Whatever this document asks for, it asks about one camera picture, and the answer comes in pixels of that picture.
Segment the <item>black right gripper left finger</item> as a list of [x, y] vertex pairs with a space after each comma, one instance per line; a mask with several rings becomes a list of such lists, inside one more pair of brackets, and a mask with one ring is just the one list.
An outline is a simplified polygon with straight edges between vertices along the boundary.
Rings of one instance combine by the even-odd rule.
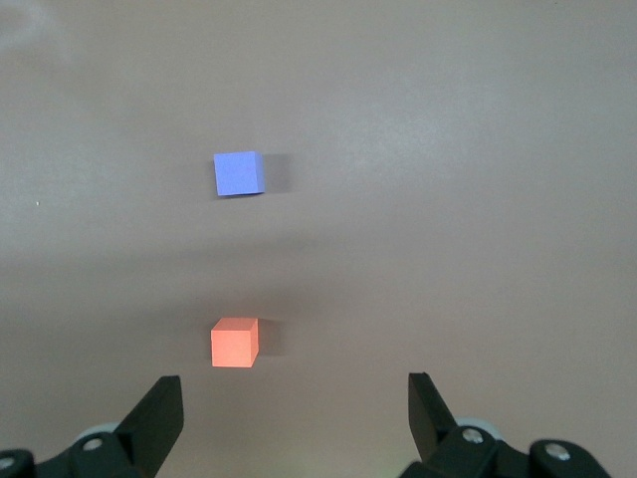
[[161, 377], [113, 431], [84, 436], [41, 463], [27, 449], [1, 452], [3, 477], [154, 477], [184, 424], [180, 377]]

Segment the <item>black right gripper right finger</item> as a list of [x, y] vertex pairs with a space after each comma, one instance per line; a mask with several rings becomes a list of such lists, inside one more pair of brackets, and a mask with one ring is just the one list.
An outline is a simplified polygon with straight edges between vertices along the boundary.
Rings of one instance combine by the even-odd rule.
[[409, 427], [420, 459], [404, 477], [607, 477], [581, 446], [557, 439], [535, 441], [527, 453], [485, 427], [460, 425], [431, 376], [408, 375]]

